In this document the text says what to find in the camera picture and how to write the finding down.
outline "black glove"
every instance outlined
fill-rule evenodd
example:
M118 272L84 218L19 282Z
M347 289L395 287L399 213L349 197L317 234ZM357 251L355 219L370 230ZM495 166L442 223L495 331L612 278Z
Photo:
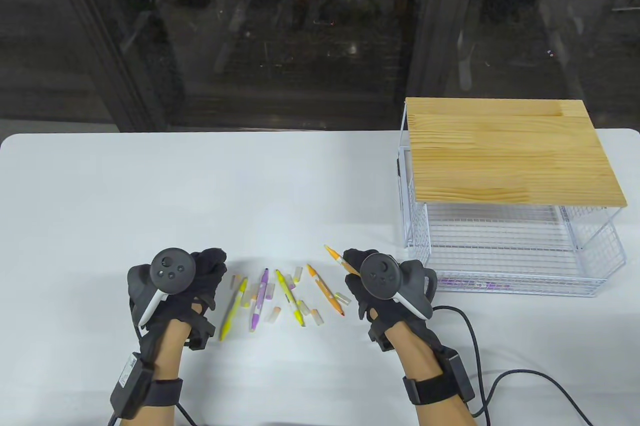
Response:
M154 360L158 355L160 339L172 319L191 325L189 339L185 344L190 349L204 349L216 330L204 314L208 308L214 310L216 307L214 296L222 276L227 272L227 254L220 248L208 248L203 252L194 252L191 256L196 262L196 273L192 283L181 293L171 294L165 301L161 301L144 326L148 333L138 337L140 353L147 362ZM202 305L200 314L192 309L194 303ZM129 305L133 311L134 304L131 300Z
M350 249L346 250L342 257L356 271L360 272L365 258L377 252L377 250L362 252ZM393 300L379 300L365 289L358 275L347 275L344 281L356 300L358 300L359 318L363 319L366 315L366 319L371 323L369 337L372 341L377 341L383 351L393 349L393 345L387 339L385 332L395 324L400 323L400 321L407 323L412 332L432 349L438 349L442 346L435 333L427 328L426 321L418 318L402 304ZM377 312L376 319L371 318L372 309Z

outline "vr controller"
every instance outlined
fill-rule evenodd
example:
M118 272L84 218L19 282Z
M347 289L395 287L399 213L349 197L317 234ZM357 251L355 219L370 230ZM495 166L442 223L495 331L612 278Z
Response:
M133 322L142 328L161 301L187 289L196 275L196 262L185 250L166 248L151 264L132 267L126 275L128 295L134 300Z
M379 300L400 303L423 320L434 314L431 301L438 286L438 276L434 270L423 267L420 261L398 264L389 255L373 253L362 262L360 277L365 289Z
M419 319L427 320L434 315L432 300L438 287L438 276L420 261L410 260L398 264L389 255L373 253L362 262L359 273L362 285L375 298L400 303ZM382 351L394 348L384 333L386 328L387 326L374 321L368 332L371 341L377 342ZM444 374L455 380L455 388L462 401L468 403L476 397L457 351L442 345L435 335L422 339L433 350ZM413 401L411 388L408 387L407 392Z

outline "wire cage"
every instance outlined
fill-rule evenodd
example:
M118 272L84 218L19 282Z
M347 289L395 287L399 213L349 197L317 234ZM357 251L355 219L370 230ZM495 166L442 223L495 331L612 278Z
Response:
M439 289L594 296L626 263L620 209L417 202L408 136L397 164L405 246Z

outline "wooden board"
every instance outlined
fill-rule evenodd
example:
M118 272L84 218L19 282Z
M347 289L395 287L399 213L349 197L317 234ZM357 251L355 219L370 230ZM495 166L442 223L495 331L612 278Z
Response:
M416 200L626 206L580 100L407 98Z

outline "glass door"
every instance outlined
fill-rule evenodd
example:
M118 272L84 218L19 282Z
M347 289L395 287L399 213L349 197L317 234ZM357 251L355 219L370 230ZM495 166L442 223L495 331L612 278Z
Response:
M170 129L396 129L421 0L96 0Z
M57 0L0 0L0 136L114 122L71 36Z
M470 0L444 95L583 99L640 127L640 0Z

